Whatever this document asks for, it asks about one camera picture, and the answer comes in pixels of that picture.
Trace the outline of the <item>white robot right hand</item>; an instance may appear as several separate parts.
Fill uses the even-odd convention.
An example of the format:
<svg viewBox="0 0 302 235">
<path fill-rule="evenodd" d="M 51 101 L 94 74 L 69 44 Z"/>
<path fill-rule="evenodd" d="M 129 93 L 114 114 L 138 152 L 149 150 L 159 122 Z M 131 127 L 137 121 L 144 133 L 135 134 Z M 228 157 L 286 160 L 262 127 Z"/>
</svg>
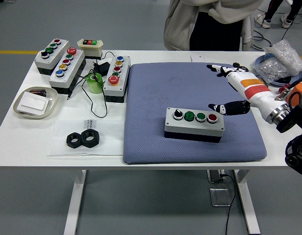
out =
<svg viewBox="0 0 302 235">
<path fill-rule="evenodd" d="M 253 73 L 241 68 L 229 68 L 220 65 L 207 65 L 218 77 L 224 77 L 231 87 L 243 98 L 225 104 L 209 104 L 209 108 L 226 116 L 241 115 L 249 112 L 251 107 L 258 108 L 263 119 L 272 122 L 275 116 L 286 108 L 283 100 L 275 100 L 271 90 Z"/>
</svg>

